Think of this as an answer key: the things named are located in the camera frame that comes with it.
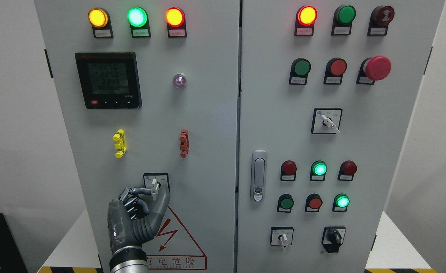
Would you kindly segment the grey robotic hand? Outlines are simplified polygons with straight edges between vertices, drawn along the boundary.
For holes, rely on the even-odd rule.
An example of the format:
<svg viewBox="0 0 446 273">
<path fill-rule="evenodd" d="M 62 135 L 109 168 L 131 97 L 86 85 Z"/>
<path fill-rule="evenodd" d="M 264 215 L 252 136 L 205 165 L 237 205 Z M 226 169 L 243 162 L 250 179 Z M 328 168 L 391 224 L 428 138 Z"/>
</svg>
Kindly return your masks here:
<svg viewBox="0 0 446 273">
<path fill-rule="evenodd" d="M 155 238 L 170 201 L 169 187 L 157 183 L 158 196 L 146 202 L 140 195 L 152 195 L 150 188 L 124 188 L 109 203 L 107 222 L 112 254 L 128 246 L 141 246 Z"/>
</svg>

